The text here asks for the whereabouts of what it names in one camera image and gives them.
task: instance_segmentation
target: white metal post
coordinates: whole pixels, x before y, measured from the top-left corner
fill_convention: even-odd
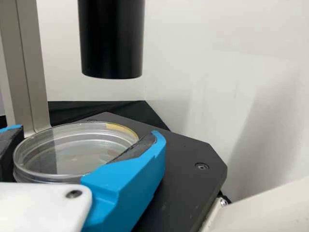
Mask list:
[[[8,125],[23,124],[29,136],[50,127],[36,0],[0,0],[0,31]]]

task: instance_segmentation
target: black cylinder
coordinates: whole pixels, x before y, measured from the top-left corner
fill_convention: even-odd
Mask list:
[[[141,76],[144,8],[145,0],[78,0],[83,74]]]

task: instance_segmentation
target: petri dish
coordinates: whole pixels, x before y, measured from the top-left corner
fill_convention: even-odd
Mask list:
[[[14,151],[17,182],[80,183],[80,178],[111,161],[138,141],[137,134],[109,122],[53,127],[28,137]]]

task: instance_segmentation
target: black base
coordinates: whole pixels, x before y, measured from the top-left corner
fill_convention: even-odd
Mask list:
[[[0,132],[0,182],[15,182],[13,177],[13,153],[24,140],[23,128]]]
[[[111,113],[81,121],[118,123],[139,137],[157,130],[165,137],[166,172],[136,232],[197,232],[225,181],[227,167],[208,144]]]

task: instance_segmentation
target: hexagonal black plate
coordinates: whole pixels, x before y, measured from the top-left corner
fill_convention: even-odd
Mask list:
[[[167,141],[165,175],[133,231],[198,231],[227,173],[214,149],[208,143],[107,112],[82,121],[89,119],[127,126],[140,138],[157,130]],[[209,168],[199,168],[198,163]]]

